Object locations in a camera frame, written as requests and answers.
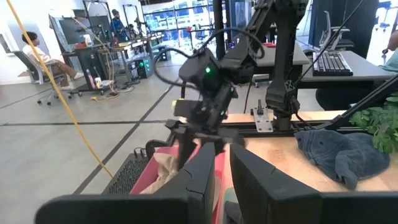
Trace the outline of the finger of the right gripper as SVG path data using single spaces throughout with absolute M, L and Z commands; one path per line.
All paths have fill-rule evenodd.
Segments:
M 193 141 L 195 134 L 189 129 L 177 131 L 178 169 L 181 169 L 192 155 L 197 144 Z
M 241 136 L 236 138 L 218 138 L 214 141 L 215 152 L 224 152 L 224 147 L 226 144 L 237 144 L 243 148 L 246 147 L 246 142 Z

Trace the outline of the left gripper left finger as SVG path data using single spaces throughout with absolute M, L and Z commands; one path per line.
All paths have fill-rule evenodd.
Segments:
M 154 194 L 63 195 L 44 203 L 34 221 L 44 224 L 211 223 L 214 166 L 215 148 L 206 143 Z

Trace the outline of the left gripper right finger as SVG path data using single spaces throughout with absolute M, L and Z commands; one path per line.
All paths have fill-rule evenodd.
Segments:
M 244 223 L 397 224 L 397 192 L 320 192 L 238 144 L 230 163 Z

